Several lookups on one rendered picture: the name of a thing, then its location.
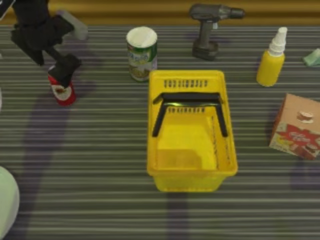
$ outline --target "red can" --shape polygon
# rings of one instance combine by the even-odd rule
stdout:
[[[70,85],[68,87],[64,88],[50,74],[48,74],[48,79],[50,81],[54,97],[59,105],[68,106],[74,103],[74,101],[76,100],[76,94],[72,82],[70,82]]]

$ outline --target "cordless drill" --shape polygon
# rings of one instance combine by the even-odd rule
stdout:
[[[218,53],[218,44],[210,41],[212,29],[218,28],[223,19],[242,19],[245,11],[225,5],[194,4],[189,11],[192,19],[200,21],[199,37],[193,43],[192,55],[196,58],[213,61]]]

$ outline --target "yellow basket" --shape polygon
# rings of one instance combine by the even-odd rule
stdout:
[[[151,72],[147,172],[156,187],[163,192],[213,192],[237,170],[223,72]]]

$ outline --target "food box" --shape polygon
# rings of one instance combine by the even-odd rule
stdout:
[[[320,152],[320,102],[286,94],[269,147],[314,160]]]

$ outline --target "basket handle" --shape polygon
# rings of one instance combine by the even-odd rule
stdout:
[[[162,100],[160,110],[152,131],[152,137],[157,137],[168,106],[174,107],[215,107],[222,136],[228,137],[227,126],[222,110],[221,97],[218,92],[163,92],[157,96],[152,104]]]

